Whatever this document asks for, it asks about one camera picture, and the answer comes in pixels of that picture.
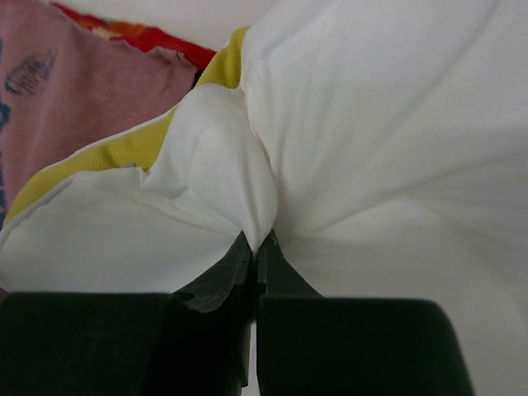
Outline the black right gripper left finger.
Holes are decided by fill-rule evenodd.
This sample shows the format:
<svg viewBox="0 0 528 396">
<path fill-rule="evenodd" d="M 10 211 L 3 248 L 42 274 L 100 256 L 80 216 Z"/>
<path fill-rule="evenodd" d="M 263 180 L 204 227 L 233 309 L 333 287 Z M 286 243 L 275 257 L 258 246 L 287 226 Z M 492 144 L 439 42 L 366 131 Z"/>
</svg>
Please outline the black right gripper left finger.
<svg viewBox="0 0 528 396">
<path fill-rule="evenodd" d="M 5 296 L 2 394 L 241 394 L 251 264 L 239 235 L 217 263 L 171 294 Z"/>
</svg>

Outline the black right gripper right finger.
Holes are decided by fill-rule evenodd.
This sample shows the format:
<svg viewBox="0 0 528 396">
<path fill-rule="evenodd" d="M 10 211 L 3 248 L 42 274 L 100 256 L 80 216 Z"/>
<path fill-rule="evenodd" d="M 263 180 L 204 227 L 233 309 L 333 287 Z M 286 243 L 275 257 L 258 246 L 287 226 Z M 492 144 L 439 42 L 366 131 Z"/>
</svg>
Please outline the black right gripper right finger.
<svg viewBox="0 0 528 396">
<path fill-rule="evenodd" d="M 275 234 L 257 252 L 257 381 L 263 395 L 471 395 L 455 330 L 423 299 L 320 295 Z"/>
</svg>

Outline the white pillow with yellow edge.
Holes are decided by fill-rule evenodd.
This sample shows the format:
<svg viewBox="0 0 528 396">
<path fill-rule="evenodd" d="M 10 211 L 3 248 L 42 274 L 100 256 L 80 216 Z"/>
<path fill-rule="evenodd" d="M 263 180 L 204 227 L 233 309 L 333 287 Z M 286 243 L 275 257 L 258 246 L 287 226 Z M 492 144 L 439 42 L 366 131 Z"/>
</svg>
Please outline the white pillow with yellow edge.
<svg viewBox="0 0 528 396">
<path fill-rule="evenodd" d="M 35 174 L 9 291 L 169 292 L 275 231 L 330 296 L 437 302 L 527 392 L 527 4 L 283 1 L 161 116 Z"/>
</svg>

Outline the pink and red pillowcase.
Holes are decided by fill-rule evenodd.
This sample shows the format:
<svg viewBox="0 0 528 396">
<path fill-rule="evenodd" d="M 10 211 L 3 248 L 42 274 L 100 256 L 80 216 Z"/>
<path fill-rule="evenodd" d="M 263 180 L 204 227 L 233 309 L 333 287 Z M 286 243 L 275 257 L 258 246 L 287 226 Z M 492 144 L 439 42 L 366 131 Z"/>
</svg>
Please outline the pink and red pillowcase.
<svg viewBox="0 0 528 396">
<path fill-rule="evenodd" d="M 161 115 L 214 52 L 56 2 L 1 4 L 1 211 L 41 169 Z"/>
</svg>

